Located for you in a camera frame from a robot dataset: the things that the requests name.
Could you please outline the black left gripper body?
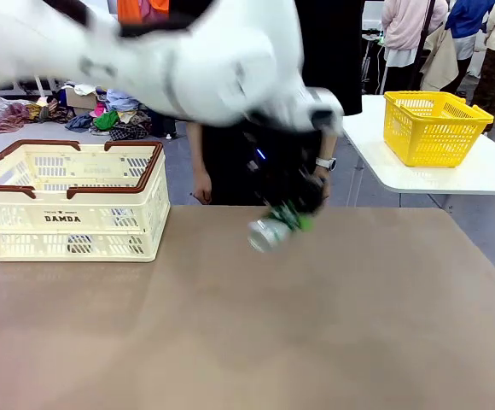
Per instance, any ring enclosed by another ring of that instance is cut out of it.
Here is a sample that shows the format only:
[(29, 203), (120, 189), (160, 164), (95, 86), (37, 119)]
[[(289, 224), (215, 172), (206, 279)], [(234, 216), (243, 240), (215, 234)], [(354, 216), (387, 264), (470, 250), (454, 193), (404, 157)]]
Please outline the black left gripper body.
[(320, 132), (284, 132), (247, 126), (248, 167), (255, 194), (268, 205), (288, 202), (300, 214), (323, 205), (322, 182), (313, 176)]

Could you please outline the person's left hand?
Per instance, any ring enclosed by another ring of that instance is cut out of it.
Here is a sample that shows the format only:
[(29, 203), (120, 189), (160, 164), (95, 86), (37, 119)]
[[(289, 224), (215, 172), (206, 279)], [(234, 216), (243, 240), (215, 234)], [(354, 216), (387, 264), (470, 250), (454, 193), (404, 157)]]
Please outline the person's left hand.
[(322, 167), (316, 167), (313, 176), (318, 178), (323, 184), (322, 198), (325, 201), (329, 197), (331, 190), (331, 185), (329, 182), (329, 170)]

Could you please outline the person's right hand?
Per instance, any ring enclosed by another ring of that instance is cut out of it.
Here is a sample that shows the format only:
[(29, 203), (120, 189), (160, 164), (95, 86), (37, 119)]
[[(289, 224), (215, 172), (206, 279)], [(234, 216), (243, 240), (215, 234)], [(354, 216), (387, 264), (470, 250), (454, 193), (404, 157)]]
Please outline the person's right hand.
[(194, 171), (193, 197), (202, 205), (209, 205), (212, 201), (212, 182), (205, 170)]

